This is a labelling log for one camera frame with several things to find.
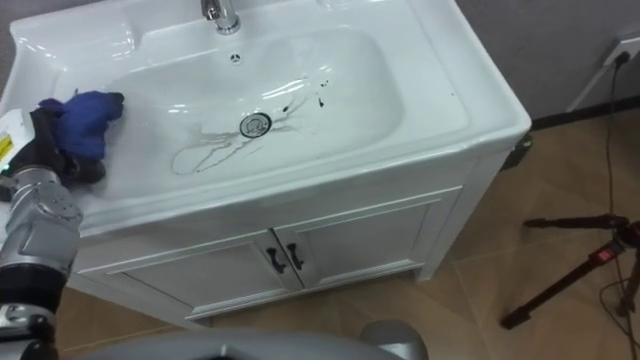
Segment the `blue cloth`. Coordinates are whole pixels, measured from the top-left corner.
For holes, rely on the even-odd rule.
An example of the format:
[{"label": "blue cloth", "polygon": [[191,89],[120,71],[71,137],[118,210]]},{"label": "blue cloth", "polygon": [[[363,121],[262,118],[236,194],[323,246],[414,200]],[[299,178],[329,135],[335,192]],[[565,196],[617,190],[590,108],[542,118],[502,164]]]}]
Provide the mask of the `blue cloth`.
[{"label": "blue cloth", "polygon": [[76,94],[62,103],[46,99],[41,108],[58,115],[53,137],[58,149],[91,160],[105,156],[104,134],[109,122],[119,119],[124,110],[124,96],[119,93],[90,91]]}]

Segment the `faucet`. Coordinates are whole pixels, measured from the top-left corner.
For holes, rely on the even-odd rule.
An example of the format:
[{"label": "faucet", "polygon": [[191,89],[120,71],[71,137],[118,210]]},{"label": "faucet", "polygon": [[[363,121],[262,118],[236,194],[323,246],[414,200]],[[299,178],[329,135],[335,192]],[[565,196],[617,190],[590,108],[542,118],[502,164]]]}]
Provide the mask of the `faucet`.
[{"label": "faucet", "polygon": [[232,0],[200,0],[202,16],[208,21],[215,20],[221,35],[234,34],[240,29],[240,18],[233,8]]}]

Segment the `cabinet handle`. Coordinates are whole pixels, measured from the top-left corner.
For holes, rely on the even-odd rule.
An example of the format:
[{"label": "cabinet handle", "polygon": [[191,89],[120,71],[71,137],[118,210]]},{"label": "cabinet handle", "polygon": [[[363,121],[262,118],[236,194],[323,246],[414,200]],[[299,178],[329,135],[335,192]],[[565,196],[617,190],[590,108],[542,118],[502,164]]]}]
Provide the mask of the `cabinet handle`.
[{"label": "cabinet handle", "polygon": [[273,266],[273,268],[278,272],[278,274],[282,274],[284,273],[284,269],[287,267],[287,265],[280,264],[278,262],[278,259],[276,259],[277,253],[278,253],[278,250],[274,248],[267,249],[267,254],[269,254],[269,257],[271,258],[271,266]]},{"label": "cabinet handle", "polygon": [[302,270],[302,265],[304,265],[304,261],[298,259],[298,255],[296,254],[296,248],[298,245],[289,244],[287,245],[287,250],[291,253],[291,260],[293,261],[293,266],[296,267],[296,270]]}]

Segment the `sink basin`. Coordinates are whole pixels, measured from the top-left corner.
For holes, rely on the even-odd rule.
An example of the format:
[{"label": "sink basin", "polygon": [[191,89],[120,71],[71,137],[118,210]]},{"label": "sink basin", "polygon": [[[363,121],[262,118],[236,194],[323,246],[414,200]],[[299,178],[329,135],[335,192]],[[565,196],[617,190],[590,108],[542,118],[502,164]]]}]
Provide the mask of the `sink basin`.
[{"label": "sink basin", "polygon": [[0,113],[117,91],[84,234],[513,144],[530,119],[452,1],[112,0],[20,20]]},{"label": "sink basin", "polygon": [[[127,98],[109,132],[109,180],[156,180],[107,181],[101,195],[110,198],[238,181],[348,153],[388,136],[404,113],[380,48],[348,28],[207,52],[131,72],[107,89]],[[242,120],[256,113],[270,129],[243,135]]]}]

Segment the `cable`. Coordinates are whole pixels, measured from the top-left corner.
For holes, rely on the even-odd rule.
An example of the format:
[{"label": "cable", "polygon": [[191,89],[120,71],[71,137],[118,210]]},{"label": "cable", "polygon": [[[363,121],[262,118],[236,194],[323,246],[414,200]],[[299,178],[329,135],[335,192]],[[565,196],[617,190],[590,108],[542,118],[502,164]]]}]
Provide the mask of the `cable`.
[{"label": "cable", "polygon": [[[606,161],[607,161],[607,175],[608,175],[608,191],[609,191],[609,213],[613,214],[614,213],[614,189],[613,189],[613,165],[611,162],[611,136],[613,133],[613,120],[615,118],[615,100],[616,100],[616,83],[617,83],[617,78],[618,78],[618,71],[620,70],[620,68],[622,67],[622,65],[626,64],[629,59],[630,59],[630,54],[628,52],[624,52],[620,55],[618,55],[618,57],[615,59],[615,68],[613,71],[613,78],[611,80],[611,93],[610,93],[610,98],[609,98],[609,118],[607,120],[607,138],[606,138],[606,142],[605,142],[605,156],[606,156]],[[615,230],[611,230],[611,236],[612,238],[616,236]],[[635,339],[635,335],[634,335],[634,331],[633,331],[633,324],[631,321],[631,314],[630,312],[627,312],[627,316],[626,316],[626,322],[627,322],[627,329],[626,330],[624,328],[624,326],[622,326],[617,318],[615,317],[615,315],[613,313],[611,313],[611,311],[609,311],[609,309],[607,308],[606,304],[604,303],[604,292],[614,286],[619,286],[618,290],[620,292],[620,296],[622,297],[622,294],[624,293],[624,283],[625,281],[628,280],[627,279],[623,279],[622,278],[622,269],[620,266],[620,260],[616,257],[615,258],[615,264],[616,264],[616,273],[618,276],[618,281],[613,282],[611,284],[606,285],[605,287],[603,287],[602,289],[600,289],[600,294],[599,294],[599,298],[600,298],[600,304],[602,305],[602,308],[604,309],[604,311],[607,313],[607,315],[609,315],[609,317],[611,318],[611,320],[613,320],[613,322],[616,324],[616,326],[627,336],[627,338],[629,339],[629,347],[631,349],[631,358],[633,360],[638,360],[638,352],[637,352],[637,348],[640,348],[640,343]]]}]

